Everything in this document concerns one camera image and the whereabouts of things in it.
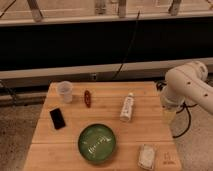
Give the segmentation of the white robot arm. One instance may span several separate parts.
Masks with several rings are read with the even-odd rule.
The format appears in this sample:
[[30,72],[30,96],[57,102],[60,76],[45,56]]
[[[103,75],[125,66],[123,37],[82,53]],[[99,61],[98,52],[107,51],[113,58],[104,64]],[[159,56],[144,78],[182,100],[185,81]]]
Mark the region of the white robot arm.
[[198,104],[213,115],[213,87],[206,83],[208,69],[200,61],[193,61],[168,70],[166,86],[160,92],[163,122],[170,124],[185,99]]

